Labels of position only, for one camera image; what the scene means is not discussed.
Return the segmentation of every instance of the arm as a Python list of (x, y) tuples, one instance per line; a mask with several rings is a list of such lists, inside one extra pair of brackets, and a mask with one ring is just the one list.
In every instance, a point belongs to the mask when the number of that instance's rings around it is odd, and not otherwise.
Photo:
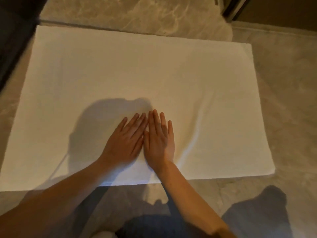
[(0, 237), (42, 236), (70, 215), (111, 170), (132, 162), (142, 148), (147, 118), (136, 114), (125, 126), (126, 122), (124, 118), (118, 125), (97, 161), (2, 215)]
[(156, 110), (149, 113), (149, 132), (145, 131), (144, 149), (149, 166), (155, 171), (165, 189), (171, 195), (184, 220), (212, 235), (218, 233), (224, 238), (234, 238), (227, 224), (199, 196), (182, 176), (172, 159), (174, 156), (174, 133), (172, 122), (164, 113)]

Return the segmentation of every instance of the finger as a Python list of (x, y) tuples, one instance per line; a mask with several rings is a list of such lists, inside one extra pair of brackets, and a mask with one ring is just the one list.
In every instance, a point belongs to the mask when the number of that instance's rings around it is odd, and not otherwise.
[(148, 151), (150, 149), (150, 133), (148, 131), (144, 131), (144, 150)]
[(156, 133), (158, 135), (162, 135), (163, 131), (162, 131), (162, 126), (161, 126), (161, 121), (159, 119), (159, 115), (156, 109), (153, 110), (153, 117), (154, 117), (154, 124), (155, 124), (155, 129), (156, 129)]
[(139, 114), (136, 113), (133, 118), (129, 121), (129, 123), (123, 128), (123, 132), (126, 133), (130, 130), (131, 126), (135, 123), (135, 121), (137, 121), (137, 119), (139, 118)]
[(168, 122), (168, 135), (171, 135), (174, 137), (173, 124), (172, 124), (171, 120), (169, 120), (169, 122)]
[(127, 132), (129, 137), (132, 137), (134, 133), (138, 130), (138, 128), (141, 126), (142, 122), (146, 118), (146, 114), (143, 113), (140, 118), (131, 126), (129, 131)]
[(145, 129), (147, 127), (147, 117), (145, 117), (137, 129), (137, 131), (133, 134), (132, 138), (138, 140), (144, 133)]
[(153, 111), (149, 112), (149, 133), (152, 135), (154, 135), (154, 134), (156, 135)]
[(143, 145), (143, 138), (144, 137), (141, 136), (138, 139), (137, 143), (135, 144), (134, 149), (133, 149), (132, 154), (131, 154), (133, 158), (138, 157), (138, 155), (140, 154), (140, 151), (141, 151), (142, 145)]
[(162, 131), (163, 131), (164, 136), (167, 138), (168, 137), (168, 129), (167, 129), (164, 113), (160, 113), (160, 117), (161, 117)]
[(120, 124), (116, 127), (116, 129), (114, 131), (121, 132), (127, 121), (128, 121), (128, 118), (124, 117), (123, 120), (120, 122)]

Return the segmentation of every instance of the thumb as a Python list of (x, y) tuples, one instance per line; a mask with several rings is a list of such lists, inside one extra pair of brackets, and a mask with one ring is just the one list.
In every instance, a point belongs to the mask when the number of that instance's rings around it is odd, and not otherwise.
[(144, 150), (149, 150), (150, 149), (150, 134), (148, 131), (144, 131)]

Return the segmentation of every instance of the marble floor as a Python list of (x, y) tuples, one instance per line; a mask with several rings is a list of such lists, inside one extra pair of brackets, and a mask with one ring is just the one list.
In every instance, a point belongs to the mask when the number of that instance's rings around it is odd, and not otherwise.
[[(317, 237), (317, 34), (227, 24), (214, 0), (49, 0), (43, 25), (251, 43), (276, 173), (190, 180), (238, 237)], [(0, 93), (0, 164), (31, 46)], [(0, 192), (0, 214), (30, 192)], [(178, 217), (161, 184), (97, 188), (49, 237), (88, 238), (141, 217)]]

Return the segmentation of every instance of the forearm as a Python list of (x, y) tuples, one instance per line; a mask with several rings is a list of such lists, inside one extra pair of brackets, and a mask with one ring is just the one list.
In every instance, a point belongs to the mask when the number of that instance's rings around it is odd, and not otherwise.
[(5, 213), (0, 217), (0, 237), (42, 235), (71, 214), (111, 168), (95, 162)]
[(210, 235), (215, 232), (229, 231), (227, 224), (192, 188), (176, 165), (167, 161), (164, 169), (157, 175), (186, 222)]

